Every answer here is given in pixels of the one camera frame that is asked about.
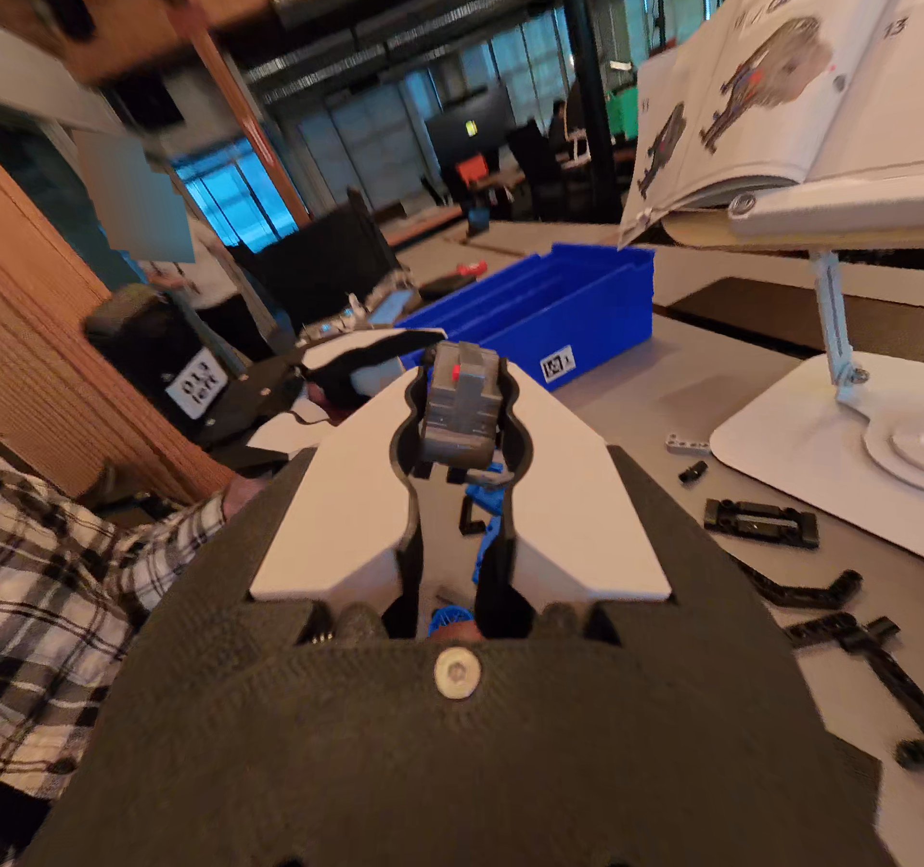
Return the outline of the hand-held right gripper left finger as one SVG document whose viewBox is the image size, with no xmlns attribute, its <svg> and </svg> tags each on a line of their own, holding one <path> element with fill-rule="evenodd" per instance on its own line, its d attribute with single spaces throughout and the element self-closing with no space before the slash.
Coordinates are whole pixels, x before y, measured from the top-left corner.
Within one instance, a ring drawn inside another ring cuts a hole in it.
<svg viewBox="0 0 924 867">
<path fill-rule="evenodd" d="M 392 638 L 415 638 L 423 571 L 418 464 L 426 370 L 403 373 L 327 434 L 249 587 L 257 602 L 353 604 Z"/>
</svg>

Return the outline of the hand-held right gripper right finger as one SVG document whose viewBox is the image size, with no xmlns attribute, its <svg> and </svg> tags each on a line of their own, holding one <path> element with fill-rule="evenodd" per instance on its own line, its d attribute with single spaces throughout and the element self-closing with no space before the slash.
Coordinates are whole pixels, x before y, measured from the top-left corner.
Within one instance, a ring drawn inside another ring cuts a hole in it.
<svg viewBox="0 0 924 867">
<path fill-rule="evenodd" d="M 604 439 L 510 361 L 500 387 L 512 477 L 477 585 L 480 632 L 525 638 L 557 605 L 583 620 L 598 605 L 666 602 L 672 586 Z"/>
</svg>

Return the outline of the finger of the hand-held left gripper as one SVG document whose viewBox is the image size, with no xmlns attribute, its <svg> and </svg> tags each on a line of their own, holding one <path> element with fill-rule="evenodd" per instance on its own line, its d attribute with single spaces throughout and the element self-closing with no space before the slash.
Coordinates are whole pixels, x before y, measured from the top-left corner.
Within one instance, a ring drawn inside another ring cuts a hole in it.
<svg viewBox="0 0 924 867">
<path fill-rule="evenodd" d="M 337 409 L 358 409 L 406 371 L 403 359 L 442 343 L 442 329 L 372 328 L 308 349 L 299 368 Z"/>
<path fill-rule="evenodd" d="M 304 449 L 318 447 L 341 423 L 311 399 L 296 399 L 294 404 L 250 435 L 250 449 L 265 450 L 294 457 Z"/>
</svg>

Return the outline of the toy brick motor assembly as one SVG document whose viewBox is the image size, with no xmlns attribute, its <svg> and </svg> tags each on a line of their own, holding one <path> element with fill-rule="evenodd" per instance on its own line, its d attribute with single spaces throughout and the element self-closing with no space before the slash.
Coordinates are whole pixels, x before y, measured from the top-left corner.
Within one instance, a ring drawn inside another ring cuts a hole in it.
<svg viewBox="0 0 924 867">
<path fill-rule="evenodd" d="M 417 478 L 428 479 L 439 465 L 450 483 L 462 484 L 490 468 L 503 403 L 500 375 L 501 358 L 493 350 L 450 341 L 434 348 Z"/>
</svg>

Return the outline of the person's left forearm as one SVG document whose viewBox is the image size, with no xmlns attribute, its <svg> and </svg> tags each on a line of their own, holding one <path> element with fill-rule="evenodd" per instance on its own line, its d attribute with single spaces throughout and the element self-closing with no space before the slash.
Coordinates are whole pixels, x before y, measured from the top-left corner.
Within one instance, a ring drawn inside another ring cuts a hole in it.
<svg viewBox="0 0 924 867">
<path fill-rule="evenodd" d="M 226 491 L 154 524 L 124 531 L 105 553 L 103 587 L 139 628 L 182 572 L 225 526 Z"/>
</svg>

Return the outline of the grey desk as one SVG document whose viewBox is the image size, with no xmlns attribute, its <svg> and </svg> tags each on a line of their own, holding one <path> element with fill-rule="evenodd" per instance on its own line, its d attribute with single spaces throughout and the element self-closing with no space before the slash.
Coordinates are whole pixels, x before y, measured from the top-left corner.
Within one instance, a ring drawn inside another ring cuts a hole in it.
<svg viewBox="0 0 924 867">
<path fill-rule="evenodd" d="M 464 245 L 465 229 L 434 236 Z M 422 244 L 422 241 L 408 249 Z M 514 226 L 495 224 L 469 245 L 503 254 L 547 253 L 557 241 L 605 245 L 601 226 Z M 679 256 L 683 282 L 667 294 L 668 277 Z M 655 306 L 687 295 L 719 278 L 709 273 L 717 253 L 659 249 L 655 257 Z M 792 371 L 796 360 L 779 352 L 665 318 L 653 319 L 653 336 L 556 391 L 555 396 L 608 443 L 623 447 L 665 491 L 683 506 L 700 531 L 705 500 L 731 498 L 805 507 L 787 495 L 747 478 L 715 459 L 704 478 L 686 489 L 677 477 L 692 463 L 671 455 L 669 434 L 705 441 L 745 404 Z M 422 507 L 425 566 L 422 614 L 429 619 L 434 598 L 456 602 L 474 597 L 471 578 L 478 537 L 460 536 L 457 523 L 463 492 L 445 483 L 434 468 L 429 480 L 414 480 Z M 820 514 L 821 546 L 814 553 L 718 537 L 732 555 L 780 583 L 823 585 L 853 569 L 864 579 L 860 596 L 848 608 L 861 622 L 889 618 L 901 628 L 891 642 L 904 670 L 922 688 L 922 559 L 872 537 L 830 515 Z M 922 774 L 895 762 L 895 745 L 917 729 L 886 688 L 858 657 L 834 646 L 797 655 L 826 727 L 884 764 L 879 832 L 901 865 L 922 865 Z"/>
</svg>

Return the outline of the person's left hand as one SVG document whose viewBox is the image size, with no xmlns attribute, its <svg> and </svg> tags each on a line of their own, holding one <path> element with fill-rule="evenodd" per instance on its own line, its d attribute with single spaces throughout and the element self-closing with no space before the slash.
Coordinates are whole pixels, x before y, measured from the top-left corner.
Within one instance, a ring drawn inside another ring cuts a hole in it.
<svg viewBox="0 0 924 867">
<path fill-rule="evenodd" d="M 222 516 L 229 521 L 247 506 L 271 482 L 271 473 L 266 472 L 250 478 L 241 475 L 235 477 L 225 486 L 221 496 Z"/>
</svg>

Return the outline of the grey tablet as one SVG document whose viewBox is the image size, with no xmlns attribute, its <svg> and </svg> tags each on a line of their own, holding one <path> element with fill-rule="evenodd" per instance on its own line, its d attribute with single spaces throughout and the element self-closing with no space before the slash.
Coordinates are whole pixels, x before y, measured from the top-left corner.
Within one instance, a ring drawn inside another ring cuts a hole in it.
<svg viewBox="0 0 924 867">
<path fill-rule="evenodd" d="M 413 311 L 420 301 L 420 293 L 416 289 L 395 290 L 370 312 L 369 322 L 375 326 L 393 325 L 400 321 L 406 312 Z"/>
</svg>

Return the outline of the blue curved toy panel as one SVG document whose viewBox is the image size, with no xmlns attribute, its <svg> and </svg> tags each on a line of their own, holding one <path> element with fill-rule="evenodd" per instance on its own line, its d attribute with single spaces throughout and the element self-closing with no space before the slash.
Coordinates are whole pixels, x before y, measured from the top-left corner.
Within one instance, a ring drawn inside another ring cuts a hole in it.
<svg viewBox="0 0 924 867">
<path fill-rule="evenodd" d="M 483 472 L 488 485 L 469 483 L 466 486 L 466 497 L 488 515 L 501 516 L 507 482 L 512 473 L 500 462 L 492 462 Z"/>
</svg>

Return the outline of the small blue toy brick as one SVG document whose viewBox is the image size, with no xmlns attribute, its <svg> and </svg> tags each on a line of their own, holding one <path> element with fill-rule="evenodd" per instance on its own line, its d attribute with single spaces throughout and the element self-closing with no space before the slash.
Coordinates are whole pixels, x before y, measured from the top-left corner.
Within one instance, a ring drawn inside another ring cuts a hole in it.
<svg viewBox="0 0 924 867">
<path fill-rule="evenodd" d="M 480 573 L 485 556 L 490 550 L 502 528 L 502 517 L 500 515 L 491 517 L 487 523 L 484 533 L 481 536 L 479 549 L 476 556 L 475 565 L 472 572 L 472 582 L 479 584 Z"/>
</svg>

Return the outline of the black pouch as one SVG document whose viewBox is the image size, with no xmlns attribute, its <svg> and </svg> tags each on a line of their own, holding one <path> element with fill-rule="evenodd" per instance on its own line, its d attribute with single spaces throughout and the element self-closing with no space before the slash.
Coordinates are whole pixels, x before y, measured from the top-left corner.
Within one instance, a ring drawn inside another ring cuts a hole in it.
<svg viewBox="0 0 924 867">
<path fill-rule="evenodd" d="M 488 263 L 484 259 L 462 263 L 457 265 L 453 271 L 421 284 L 418 292 L 425 304 L 431 304 L 474 285 L 487 271 Z"/>
</svg>

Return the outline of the wooden-edged table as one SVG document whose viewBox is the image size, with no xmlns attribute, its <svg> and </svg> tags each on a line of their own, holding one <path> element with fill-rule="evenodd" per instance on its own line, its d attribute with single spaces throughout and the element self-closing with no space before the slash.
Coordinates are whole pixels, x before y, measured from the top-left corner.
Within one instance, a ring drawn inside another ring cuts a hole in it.
<svg viewBox="0 0 924 867">
<path fill-rule="evenodd" d="M 475 260 L 485 259 L 488 263 L 489 273 L 480 278 L 482 279 L 486 276 L 491 276 L 499 271 L 502 271 L 506 267 L 509 267 L 519 262 L 520 260 L 525 259 L 529 255 L 514 253 L 503 254 L 494 248 L 481 248 L 477 245 L 469 244 L 464 245 L 457 241 L 450 241 L 447 237 L 436 237 L 429 241 L 423 242 L 422 244 L 417 245 L 409 250 L 401 252 L 398 256 L 399 262 L 403 264 L 409 264 L 410 268 L 399 271 L 398 275 L 411 276 L 413 280 L 417 282 L 421 276 L 445 275 L 448 272 L 453 271 L 456 268 L 456 264 L 458 263 L 469 263 Z M 419 311 L 428 305 L 424 305 L 416 311 Z M 297 349 L 298 353 L 296 353 L 296 362 L 301 362 L 304 353 L 311 348 Z M 426 356 L 424 350 L 420 353 L 411 354 L 409 357 L 405 357 L 403 362 L 406 366 L 406 370 L 409 371 L 416 369 L 423 361 L 425 361 L 425 359 Z"/>
</svg>

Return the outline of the blue toy wheel hub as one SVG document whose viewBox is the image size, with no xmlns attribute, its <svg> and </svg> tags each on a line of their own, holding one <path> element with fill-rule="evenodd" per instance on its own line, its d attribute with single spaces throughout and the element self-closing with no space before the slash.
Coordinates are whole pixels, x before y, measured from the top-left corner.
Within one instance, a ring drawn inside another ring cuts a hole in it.
<svg viewBox="0 0 924 867">
<path fill-rule="evenodd" d="M 474 623 L 474 616 L 467 607 L 457 604 L 442 605 L 437 607 L 430 617 L 427 637 L 432 639 L 441 630 Z"/>
</svg>

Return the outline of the black angled toy beam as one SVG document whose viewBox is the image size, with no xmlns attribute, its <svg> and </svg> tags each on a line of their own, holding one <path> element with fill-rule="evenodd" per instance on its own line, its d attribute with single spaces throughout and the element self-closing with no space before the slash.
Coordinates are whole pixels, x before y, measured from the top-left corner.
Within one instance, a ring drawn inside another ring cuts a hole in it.
<svg viewBox="0 0 924 867">
<path fill-rule="evenodd" d="M 826 587 L 803 587 L 775 582 L 731 554 L 728 558 L 745 575 L 764 601 L 784 609 L 842 611 L 861 592 L 861 573 L 847 569 Z"/>
<path fill-rule="evenodd" d="M 837 612 L 782 629 L 794 651 L 836 644 L 850 654 L 869 654 L 884 650 L 888 642 L 901 633 L 895 621 L 881 617 L 862 626 L 847 612 Z"/>
</svg>

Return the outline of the white book stand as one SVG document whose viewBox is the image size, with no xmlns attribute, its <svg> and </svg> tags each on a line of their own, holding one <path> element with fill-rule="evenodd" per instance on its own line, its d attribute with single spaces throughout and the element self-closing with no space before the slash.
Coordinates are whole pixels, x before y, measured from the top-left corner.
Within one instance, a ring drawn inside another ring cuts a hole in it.
<svg viewBox="0 0 924 867">
<path fill-rule="evenodd" d="M 922 174 L 837 178 L 736 197 L 741 237 L 922 226 Z M 810 251 L 824 356 L 795 367 L 710 435 L 722 463 L 923 554 L 923 365 L 856 352 L 836 251 Z"/>
</svg>

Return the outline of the blue storage bin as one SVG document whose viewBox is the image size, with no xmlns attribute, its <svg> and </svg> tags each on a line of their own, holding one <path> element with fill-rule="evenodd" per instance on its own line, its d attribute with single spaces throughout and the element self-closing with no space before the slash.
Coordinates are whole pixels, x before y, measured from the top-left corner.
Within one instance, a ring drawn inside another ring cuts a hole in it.
<svg viewBox="0 0 924 867">
<path fill-rule="evenodd" d="M 507 358 L 553 391 L 647 341 L 652 249 L 556 243 L 397 323 L 441 329 Z"/>
</svg>

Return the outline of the black monitor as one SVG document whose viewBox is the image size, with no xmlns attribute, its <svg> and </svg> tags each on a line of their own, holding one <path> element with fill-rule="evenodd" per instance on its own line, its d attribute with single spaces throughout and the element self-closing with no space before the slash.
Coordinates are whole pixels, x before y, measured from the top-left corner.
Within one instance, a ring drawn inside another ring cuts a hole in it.
<svg viewBox="0 0 924 867">
<path fill-rule="evenodd" d="M 443 167 L 500 149 L 515 128 L 507 87 L 496 83 L 473 92 L 425 123 L 433 152 Z"/>
</svg>

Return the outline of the tall black chair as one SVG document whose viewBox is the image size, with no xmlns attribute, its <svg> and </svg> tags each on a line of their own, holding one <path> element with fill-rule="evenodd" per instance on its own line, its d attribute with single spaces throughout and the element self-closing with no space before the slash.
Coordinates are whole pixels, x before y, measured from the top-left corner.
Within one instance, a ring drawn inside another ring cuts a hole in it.
<svg viewBox="0 0 924 867">
<path fill-rule="evenodd" d="M 528 186 L 532 211 L 542 222 L 565 222 L 568 195 L 563 171 L 534 118 L 506 134 L 511 151 Z"/>
</svg>

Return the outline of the person's plaid shirt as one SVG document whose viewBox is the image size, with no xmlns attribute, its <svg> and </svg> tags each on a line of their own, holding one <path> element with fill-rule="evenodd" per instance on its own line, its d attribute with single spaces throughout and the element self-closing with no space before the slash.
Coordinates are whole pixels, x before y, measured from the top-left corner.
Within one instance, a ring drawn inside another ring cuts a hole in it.
<svg viewBox="0 0 924 867">
<path fill-rule="evenodd" d="M 103 587 L 124 531 L 2 470 L 2 784 L 56 801 L 86 751 L 134 628 Z"/>
</svg>

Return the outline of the black ceiling lamp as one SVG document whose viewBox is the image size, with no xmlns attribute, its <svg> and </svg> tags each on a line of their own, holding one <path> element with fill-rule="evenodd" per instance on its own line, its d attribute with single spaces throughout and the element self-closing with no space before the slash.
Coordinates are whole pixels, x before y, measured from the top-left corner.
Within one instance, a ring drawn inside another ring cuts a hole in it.
<svg viewBox="0 0 924 867">
<path fill-rule="evenodd" d="M 69 41 L 91 41 L 97 34 L 95 21 L 84 0 L 42 0 L 56 25 Z"/>
</svg>

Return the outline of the tan wooden board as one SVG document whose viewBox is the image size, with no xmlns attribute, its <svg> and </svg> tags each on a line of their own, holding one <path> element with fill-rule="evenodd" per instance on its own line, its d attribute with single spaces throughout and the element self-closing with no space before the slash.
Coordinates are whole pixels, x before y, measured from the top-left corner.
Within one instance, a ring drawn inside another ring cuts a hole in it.
<svg viewBox="0 0 924 867">
<path fill-rule="evenodd" d="M 680 246 L 741 253 L 781 255 L 788 251 L 893 251 L 923 249 L 923 227 L 887 228 L 851 233 L 786 233 L 738 236 L 721 211 L 667 214 L 664 231 Z"/>
</svg>

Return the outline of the long black toy beam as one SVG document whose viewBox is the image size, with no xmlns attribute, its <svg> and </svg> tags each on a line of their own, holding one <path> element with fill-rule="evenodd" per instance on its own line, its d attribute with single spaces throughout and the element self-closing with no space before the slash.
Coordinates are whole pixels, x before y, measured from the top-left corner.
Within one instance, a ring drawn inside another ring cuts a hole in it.
<svg viewBox="0 0 924 867">
<path fill-rule="evenodd" d="M 923 731 L 923 691 L 884 648 L 862 652 L 867 664 L 918 729 Z"/>
</svg>

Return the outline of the black metal pole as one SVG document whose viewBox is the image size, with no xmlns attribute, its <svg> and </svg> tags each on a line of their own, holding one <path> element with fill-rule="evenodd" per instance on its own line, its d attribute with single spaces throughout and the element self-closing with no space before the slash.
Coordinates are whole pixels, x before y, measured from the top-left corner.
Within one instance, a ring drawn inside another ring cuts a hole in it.
<svg viewBox="0 0 924 867">
<path fill-rule="evenodd" d="M 618 224 L 622 217 L 622 203 L 605 108 L 591 3 L 590 0 L 563 0 L 563 7 L 590 150 L 594 213 L 601 223 Z"/>
</svg>

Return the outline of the instruction booklet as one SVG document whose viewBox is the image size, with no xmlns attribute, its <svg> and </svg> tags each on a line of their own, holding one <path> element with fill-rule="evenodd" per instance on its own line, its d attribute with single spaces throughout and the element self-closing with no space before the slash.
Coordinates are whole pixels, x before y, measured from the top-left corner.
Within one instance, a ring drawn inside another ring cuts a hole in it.
<svg viewBox="0 0 924 867">
<path fill-rule="evenodd" d="M 723 0 L 639 69 L 620 242 L 681 210 L 804 183 L 891 0 Z"/>
</svg>

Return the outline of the black toy frame piece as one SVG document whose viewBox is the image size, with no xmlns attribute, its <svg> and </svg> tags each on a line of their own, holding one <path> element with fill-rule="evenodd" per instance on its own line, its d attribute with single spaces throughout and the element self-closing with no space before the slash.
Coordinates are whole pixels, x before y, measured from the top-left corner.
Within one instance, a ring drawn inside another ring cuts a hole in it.
<svg viewBox="0 0 924 867">
<path fill-rule="evenodd" d="M 821 545 L 816 515 L 793 507 L 708 499 L 703 528 L 733 538 L 808 551 Z"/>
</svg>

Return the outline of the black wall speaker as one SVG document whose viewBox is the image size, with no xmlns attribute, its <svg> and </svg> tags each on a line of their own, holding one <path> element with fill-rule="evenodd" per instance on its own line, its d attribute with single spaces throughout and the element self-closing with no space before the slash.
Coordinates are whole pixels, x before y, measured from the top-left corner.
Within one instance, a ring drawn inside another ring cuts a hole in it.
<svg viewBox="0 0 924 867">
<path fill-rule="evenodd" d="M 184 116 L 159 74 L 130 74 L 102 87 L 102 94 L 120 120 L 146 133 L 184 124 Z"/>
</svg>

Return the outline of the slanted wooden post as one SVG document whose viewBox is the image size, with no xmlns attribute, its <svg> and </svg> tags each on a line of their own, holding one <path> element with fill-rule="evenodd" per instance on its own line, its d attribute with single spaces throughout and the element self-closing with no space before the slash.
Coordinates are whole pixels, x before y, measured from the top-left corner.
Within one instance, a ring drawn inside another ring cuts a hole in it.
<svg viewBox="0 0 924 867">
<path fill-rule="evenodd" d="M 263 130 L 248 92 L 235 77 L 231 64 L 214 40 L 202 7 L 186 2 L 179 6 L 169 6 L 167 15 L 178 36 L 189 41 L 199 56 L 296 227 L 307 226 L 312 217 L 310 211 Z"/>
</svg>

